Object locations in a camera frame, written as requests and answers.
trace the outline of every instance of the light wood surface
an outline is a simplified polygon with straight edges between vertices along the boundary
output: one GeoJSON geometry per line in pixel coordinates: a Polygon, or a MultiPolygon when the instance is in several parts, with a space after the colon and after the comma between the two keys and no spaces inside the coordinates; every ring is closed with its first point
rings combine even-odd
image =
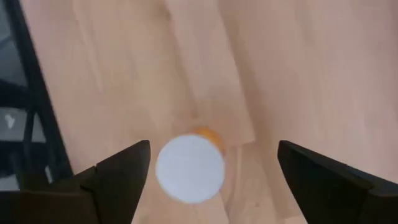
{"type": "Polygon", "coordinates": [[[75,172],[151,140],[133,223],[305,223],[280,171],[293,141],[398,182],[394,0],[22,0],[75,172]],[[159,149],[206,124],[226,180],[170,199],[159,149]]]}

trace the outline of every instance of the wood grain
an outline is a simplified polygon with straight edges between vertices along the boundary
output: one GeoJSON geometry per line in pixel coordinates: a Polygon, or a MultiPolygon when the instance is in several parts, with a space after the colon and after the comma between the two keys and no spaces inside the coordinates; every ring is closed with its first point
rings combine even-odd
{"type": "Polygon", "coordinates": [[[281,139],[398,181],[394,1],[220,8],[279,218],[300,215],[276,161],[281,139]]]}
{"type": "Polygon", "coordinates": [[[73,170],[151,140],[134,223],[303,222],[281,139],[398,182],[394,0],[22,4],[73,170]],[[198,124],[223,136],[227,176],[185,205],[153,166],[198,124]]]}

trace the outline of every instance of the black metal frame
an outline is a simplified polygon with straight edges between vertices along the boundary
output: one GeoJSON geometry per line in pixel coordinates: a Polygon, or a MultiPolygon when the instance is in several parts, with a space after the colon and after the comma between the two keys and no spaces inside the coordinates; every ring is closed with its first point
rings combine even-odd
{"type": "Polygon", "coordinates": [[[292,142],[278,160],[308,224],[398,223],[398,185],[292,142]]]}
{"type": "Polygon", "coordinates": [[[0,223],[130,224],[149,162],[141,141],[44,189],[0,192],[0,223]]]}
{"type": "Polygon", "coordinates": [[[54,115],[47,87],[42,76],[24,13],[18,0],[2,0],[7,12],[11,32],[24,69],[28,88],[32,94],[34,110],[42,123],[49,146],[49,168],[53,180],[73,176],[68,156],[54,115]]]}

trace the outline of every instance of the white circular object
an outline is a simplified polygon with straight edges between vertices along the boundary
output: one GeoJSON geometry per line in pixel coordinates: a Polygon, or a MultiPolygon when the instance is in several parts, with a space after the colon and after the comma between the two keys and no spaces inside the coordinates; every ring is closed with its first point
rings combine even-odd
{"type": "Polygon", "coordinates": [[[171,197],[200,203],[216,195],[223,185],[223,156],[206,138],[195,134],[179,136],[161,150],[156,177],[171,197]]]}

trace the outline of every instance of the wooden plank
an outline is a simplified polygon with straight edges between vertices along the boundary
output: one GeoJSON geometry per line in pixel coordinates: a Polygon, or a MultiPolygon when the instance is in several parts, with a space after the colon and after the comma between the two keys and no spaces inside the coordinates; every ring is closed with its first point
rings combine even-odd
{"type": "Polygon", "coordinates": [[[168,0],[172,26],[201,122],[230,146],[254,140],[251,120],[214,0],[168,0]]]}
{"type": "Polygon", "coordinates": [[[298,215],[295,217],[286,218],[283,224],[307,224],[304,216],[298,215]]]}
{"type": "Polygon", "coordinates": [[[398,182],[395,1],[220,7],[281,218],[300,215],[276,159],[281,139],[398,182]]]}
{"type": "Polygon", "coordinates": [[[221,189],[230,223],[279,223],[256,143],[226,152],[226,180],[221,189]]]}
{"type": "Polygon", "coordinates": [[[133,222],[228,223],[219,195],[187,205],[155,178],[161,147],[199,116],[163,2],[22,3],[73,170],[150,139],[133,222]]]}

